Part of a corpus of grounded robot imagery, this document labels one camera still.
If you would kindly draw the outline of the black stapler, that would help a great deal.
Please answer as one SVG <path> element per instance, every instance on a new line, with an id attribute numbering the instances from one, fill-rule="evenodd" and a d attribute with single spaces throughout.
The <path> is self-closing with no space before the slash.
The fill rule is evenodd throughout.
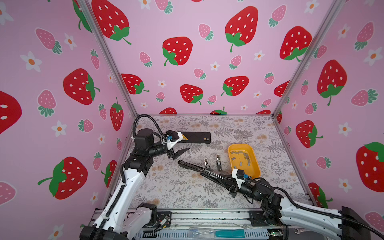
<path id="1" fill-rule="evenodd" d="M 203 177 L 204 177 L 204 172 L 208 171 L 205 168 L 202 168 L 202 167 L 197 166 L 197 165 L 193 165 L 191 163 L 187 163 L 187 162 L 182 161 L 182 160 L 179 160 L 178 164 L 179 164 L 180 167 L 182 167 L 184 169 L 188 169 L 188 170 L 192 170 L 192 171 L 200 173 L 200 175 L 203 176 Z"/>

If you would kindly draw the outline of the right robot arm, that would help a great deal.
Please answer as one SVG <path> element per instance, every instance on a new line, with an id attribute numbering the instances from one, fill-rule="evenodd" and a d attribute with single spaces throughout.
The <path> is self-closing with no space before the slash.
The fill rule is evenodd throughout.
<path id="1" fill-rule="evenodd" d="M 251 179 L 242 170 L 235 169 L 231 176 L 208 170 L 201 175 L 226 188 L 232 197 L 241 194 L 259 202 L 269 223 L 301 227 L 333 240 L 369 240 L 372 234 L 384 237 L 351 208 L 326 209 L 296 202 L 282 188 L 272 187 L 263 178 Z"/>

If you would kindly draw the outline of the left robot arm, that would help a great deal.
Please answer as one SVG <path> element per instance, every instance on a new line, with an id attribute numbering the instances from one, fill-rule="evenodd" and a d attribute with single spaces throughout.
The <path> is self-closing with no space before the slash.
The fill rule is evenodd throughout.
<path id="1" fill-rule="evenodd" d="M 134 120 L 132 138 L 135 147 L 120 167 L 121 181 L 95 223 L 82 229 L 81 240 L 132 240 L 143 226 L 155 223 L 156 205 L 144 203 L 129 217 L 128 209 L 152 167 L 154 157 L 167 155 L 175 160 L 187 151 L 173 150 L 183 140 L 183 133 L 163 133 L 153 117 L 142 114 Z"/>

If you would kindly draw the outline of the black tool case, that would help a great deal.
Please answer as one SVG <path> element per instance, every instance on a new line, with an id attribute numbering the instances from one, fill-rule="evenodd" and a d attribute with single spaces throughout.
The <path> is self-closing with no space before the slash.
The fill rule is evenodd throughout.
<path id="1" fill-rule="evenodd" d="M 210 144 L 210 132 L 182 132 L 181 143 L 186 144 Z"/>

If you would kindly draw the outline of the yellow plastic tray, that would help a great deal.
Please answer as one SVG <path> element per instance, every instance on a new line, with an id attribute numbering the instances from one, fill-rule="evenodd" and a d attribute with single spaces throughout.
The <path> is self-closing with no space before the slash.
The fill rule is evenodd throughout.
<path id="1" fill-rule="evenodd" d="M 261 177 L 261 170 L 253 148 L 248 144 L 233 144 L 228 147 L 231 168 L 244 170 L 252 179 Z"/>

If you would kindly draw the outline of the staple strips in tray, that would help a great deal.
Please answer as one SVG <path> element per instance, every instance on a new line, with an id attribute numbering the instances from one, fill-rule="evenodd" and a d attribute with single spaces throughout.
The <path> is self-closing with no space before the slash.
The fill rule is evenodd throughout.
<path id="1" fill-rule="evenodd" d="M 251 165 L 251 158 L 247 152 L 231 151 L 229 154 L 232 168 L 247 167 Z"/>

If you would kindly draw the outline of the silver wrench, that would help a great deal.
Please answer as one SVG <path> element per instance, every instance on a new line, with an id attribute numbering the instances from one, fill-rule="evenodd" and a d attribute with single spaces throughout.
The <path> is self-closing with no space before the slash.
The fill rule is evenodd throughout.
<path id="1" fill-rule="evenodd" d="M 299 228 L 295 228 L 294 231 L 295 231 L 295 233 L 296 233 L 297 235 L 300 235 L 301 233 L 309 232 L 310 230 L 302 229 L 302 228 L 301 228 L 301 229 L 299 229 Z"/>

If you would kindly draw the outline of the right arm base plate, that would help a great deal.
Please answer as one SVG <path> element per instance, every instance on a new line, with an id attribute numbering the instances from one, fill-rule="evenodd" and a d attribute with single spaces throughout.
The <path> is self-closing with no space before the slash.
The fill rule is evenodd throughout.
<path id="1" fill-rule="evenodd" d="M 253 227 L 275 227 L 277 225 L 274 217 L 264 211 L 249 211 L 247 220 L 251 222 Z"/>

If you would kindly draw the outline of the teal handled tool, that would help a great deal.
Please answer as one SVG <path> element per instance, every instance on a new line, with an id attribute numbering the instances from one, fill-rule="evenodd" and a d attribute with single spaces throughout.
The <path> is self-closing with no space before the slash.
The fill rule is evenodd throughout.
<path id="1" fill-rule="evenodd" d="M 216 238 L 231 238 L 231 239 L 244 239 L 244 230 L 217 230 L 215 231 Z"/>

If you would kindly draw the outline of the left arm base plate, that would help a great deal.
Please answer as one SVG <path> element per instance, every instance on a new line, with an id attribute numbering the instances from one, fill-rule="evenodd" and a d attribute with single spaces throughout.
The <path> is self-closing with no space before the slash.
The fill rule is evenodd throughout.
<path id="1" fill-rule="evenodd" d="M 158 212 L 157 213 L 157 219 L 153 225 L 148 225 L 149 228 L 163 228 L 163 227 L 170 227 L 172 221 L 172 212 L 165 211 L 165 212 Z"/>

